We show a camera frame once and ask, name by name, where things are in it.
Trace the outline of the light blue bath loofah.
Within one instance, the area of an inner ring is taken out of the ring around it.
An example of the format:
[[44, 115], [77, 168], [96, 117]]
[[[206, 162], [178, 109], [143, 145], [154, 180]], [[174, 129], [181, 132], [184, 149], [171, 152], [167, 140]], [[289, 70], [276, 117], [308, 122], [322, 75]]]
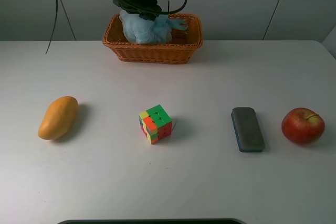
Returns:
[[123, 33], [128, 42], [136, 44], [167, 44], [172, 40], [172, 30], [187, 30], [184, 20], [159, 15], [154, 21], [122, 10], [119, 14]]

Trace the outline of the orange wicker basket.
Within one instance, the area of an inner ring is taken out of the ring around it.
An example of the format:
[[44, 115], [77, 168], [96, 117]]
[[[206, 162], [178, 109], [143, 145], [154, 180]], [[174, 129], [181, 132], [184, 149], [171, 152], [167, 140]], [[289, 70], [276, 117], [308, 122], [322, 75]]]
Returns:
[[192, 14], [172, 14], [169, 17], [184, 20], [187, 30], [173, 29], [172, 40], [168, 44], [134, 44], [128, 42], [123, 34], [122, 22], [118, 14], [111, 18], [102, 38], [102, 43], [111, 49], [121, 61], [185, 64], [192, 54], [202, 46], [201, 21]]

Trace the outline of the colourful puzzle cube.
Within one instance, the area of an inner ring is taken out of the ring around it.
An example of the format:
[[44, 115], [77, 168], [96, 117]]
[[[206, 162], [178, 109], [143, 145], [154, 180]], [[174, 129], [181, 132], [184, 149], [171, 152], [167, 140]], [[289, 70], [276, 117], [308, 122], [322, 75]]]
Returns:
[[172, 119], [160, 104], [140, 112], [139, 122], [150, 144], [155, 144], [172, 133]]

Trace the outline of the yellow mango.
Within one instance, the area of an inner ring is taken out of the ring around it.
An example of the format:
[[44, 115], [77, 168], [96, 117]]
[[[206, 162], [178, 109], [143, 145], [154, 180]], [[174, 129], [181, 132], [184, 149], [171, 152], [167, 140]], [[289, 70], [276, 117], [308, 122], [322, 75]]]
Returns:
[[57, 140], [71, 128], [79, 110], [78, 101], [71, 96], [60, 97], [47, 108], [37, 135], [43, 140]]

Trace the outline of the grey blue whiteboard eraser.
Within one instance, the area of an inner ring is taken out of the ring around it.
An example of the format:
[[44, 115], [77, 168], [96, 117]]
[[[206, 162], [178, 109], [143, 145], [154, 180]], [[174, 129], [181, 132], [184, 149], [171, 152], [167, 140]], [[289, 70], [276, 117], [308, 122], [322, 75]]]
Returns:
[[266, 144], [255, 110], [236, 107], [232, 109], [231, 118], [239, 150], [243, 153], [263, 152]]

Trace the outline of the red apple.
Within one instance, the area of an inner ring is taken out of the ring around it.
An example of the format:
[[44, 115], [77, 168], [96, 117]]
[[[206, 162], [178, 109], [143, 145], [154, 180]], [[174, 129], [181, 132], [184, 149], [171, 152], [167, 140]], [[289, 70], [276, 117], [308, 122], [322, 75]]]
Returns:
[[284, 117], [281, 130], [283, 135], [298, 145], [312, 144], [325, 131], [323, 118], [307, 108], [295, 108]]

